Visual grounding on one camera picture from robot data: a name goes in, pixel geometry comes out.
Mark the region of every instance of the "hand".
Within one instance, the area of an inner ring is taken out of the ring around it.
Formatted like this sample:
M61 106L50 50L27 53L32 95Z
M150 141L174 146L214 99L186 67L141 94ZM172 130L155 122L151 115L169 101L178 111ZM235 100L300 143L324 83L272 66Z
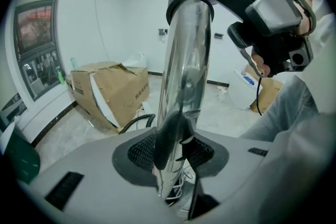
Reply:
M295 30L295 34L296 35L301 35L301 34L307 33L309 31L309 25L310 25L309 24L309 18L304 14L304 10L299 4L297 4L296 2L294 2L294 4L296 5L298 10L302 14L302 21L301 21L300 25L297 27L297 29ZM268 76L269 73L271 72L271 70L270 70L268 65L264 64L263 58L255 52L252 52L251 56L252 56L253 61L256 62L258 70L262 74Z

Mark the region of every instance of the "black mesh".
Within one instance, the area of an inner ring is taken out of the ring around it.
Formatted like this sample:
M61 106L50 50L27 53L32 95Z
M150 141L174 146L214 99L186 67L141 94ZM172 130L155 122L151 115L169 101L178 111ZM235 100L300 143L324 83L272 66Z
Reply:
M142 141L132 145L128 150L129 160L137 167L152 172L154 160L155 135L151 134Z
M186 154L191 167L196 169L214 156L214 150L212 147L194 137L186 148Z

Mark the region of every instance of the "window frame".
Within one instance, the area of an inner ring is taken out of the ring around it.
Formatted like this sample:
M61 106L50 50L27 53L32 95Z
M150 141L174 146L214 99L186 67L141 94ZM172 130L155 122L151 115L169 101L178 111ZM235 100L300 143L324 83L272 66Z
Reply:
M19 51L19 44L18 44L18 14L21 12L25 12L30 9L34 8L40 8L45 6L51 6L51 12L50 12L50 39L51 42L48 42L46 44L38 44L35 46L35 48L30 49L27 52L23 52L20 54ZM25 74L22 70L22 66L30 63L32 60L38 58L41 55L44 55L46 53L52 53L53 51L56 52L56 55L60 62L60 71L63 76L65 76L62 60L60 58L58 46L57 46L57 35L56 35L56 0L42 0L42 1L35 1L31 3L27 3L24 5L20 5L15 8L15 15L14 15L14 47L15 47L15 54L17 59L17 64L20 69L20 73L22 76L22 79L25 83L25 86L31 96L31 98L35 101L38 98L40 98L42 95L44 95L46 92L54 88L55 86L59 85L60 82L56 81L53 84L49 85L43 91L41 91L38 95L34 96L33 92L30 89L29 82L27 81Z

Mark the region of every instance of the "cardboard box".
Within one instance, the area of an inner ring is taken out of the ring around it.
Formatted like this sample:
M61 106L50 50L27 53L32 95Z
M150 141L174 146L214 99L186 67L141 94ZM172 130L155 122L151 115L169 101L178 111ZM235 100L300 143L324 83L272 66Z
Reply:
M259 76L255 73L254 69L247 65L245 68L245 72L251 74L255 79L259 80ZM280 88L282 87L282 83L272 79L272 78L263 78L261 80L262 90L259 94L259 110L261 113L264 113L267 108L273 103L273 100L277 96ZM254 101L250 106L253 112L258 112L257 109L257 101Z
M77 103L106 127L126 126L149 95L146 68L100 62L82 66L66 78Z

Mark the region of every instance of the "black baseboard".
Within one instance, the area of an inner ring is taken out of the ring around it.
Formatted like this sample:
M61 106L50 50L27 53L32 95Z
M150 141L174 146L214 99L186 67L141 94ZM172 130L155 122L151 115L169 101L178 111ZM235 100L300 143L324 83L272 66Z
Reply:
M163 73L161 72L153 72L153 71L148 71L149 75L154 75L154 76L162 76ZM219 82L219 81L214 81L214 80L207 80L206 81L209 84L213 85L218 85L218 86L223 86L223 87L229 87L229 83L224 83L224 82Z
M37 144L42 140L42 138L50 131L52 127L55 126L57 122L60 121L71 109L77 106L77 102L73 102L69 106L67 106L63 111L61 111L56 117L52 119L51 122L48 123L47 126L43 128L43 130L37 135L37 137L32 141L32 146L36 147Z

